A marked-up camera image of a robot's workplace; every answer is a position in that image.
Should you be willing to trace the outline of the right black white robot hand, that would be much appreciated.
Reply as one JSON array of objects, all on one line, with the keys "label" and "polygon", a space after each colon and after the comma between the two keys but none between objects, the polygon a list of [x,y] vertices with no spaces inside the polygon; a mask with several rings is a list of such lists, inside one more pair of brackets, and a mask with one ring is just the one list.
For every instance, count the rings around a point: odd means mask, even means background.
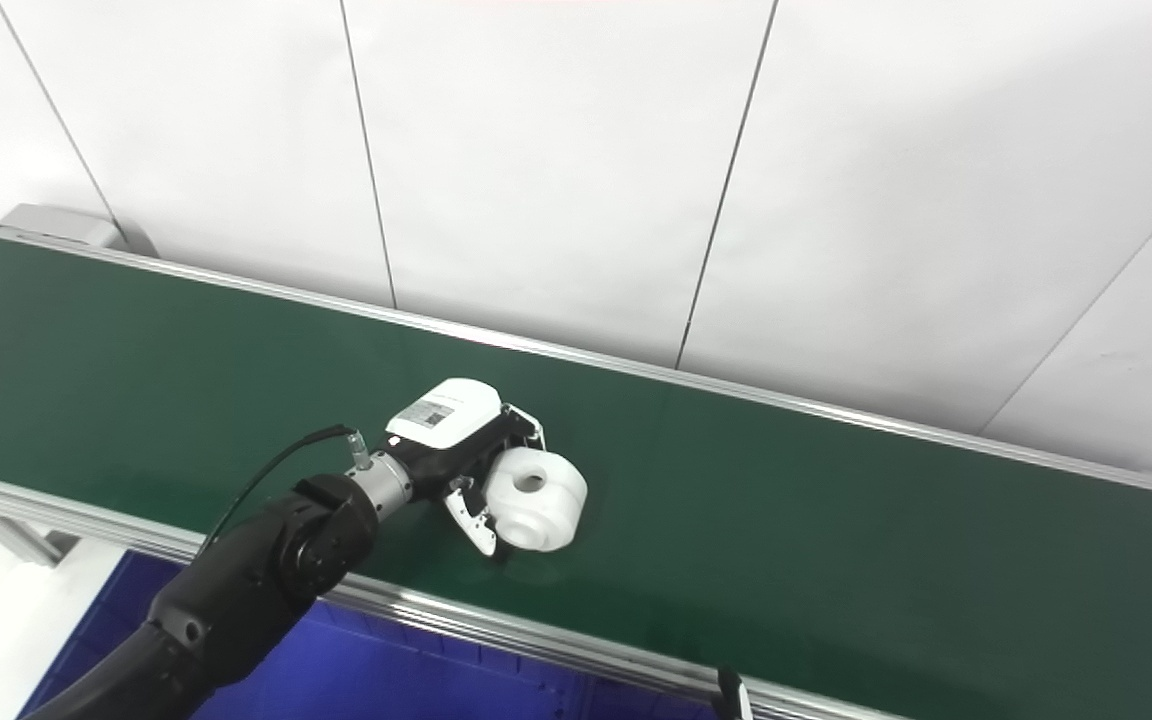
[{"label": "right black white robot hand", "polygon": [[718,667],[717,685],[718,692],[710,697],[710,706],[717,714],[717,719],[753,719],[753,705],[751,705],[746,684],[736,670],[727,666]]}]

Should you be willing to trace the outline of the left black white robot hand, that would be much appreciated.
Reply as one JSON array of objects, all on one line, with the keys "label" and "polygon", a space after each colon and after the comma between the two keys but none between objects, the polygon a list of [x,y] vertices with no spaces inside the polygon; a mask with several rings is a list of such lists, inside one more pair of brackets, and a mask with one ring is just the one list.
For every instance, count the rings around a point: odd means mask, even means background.
[{"label": "left black white robot hand", "polygon": [[408,501],[435,502],[488,559],[508,555],[486,501],[490,470],[513,448],[545,450],[540,420],[500,400],[488,382],[449,378],[385,429],[384,455],[404,473]]}]

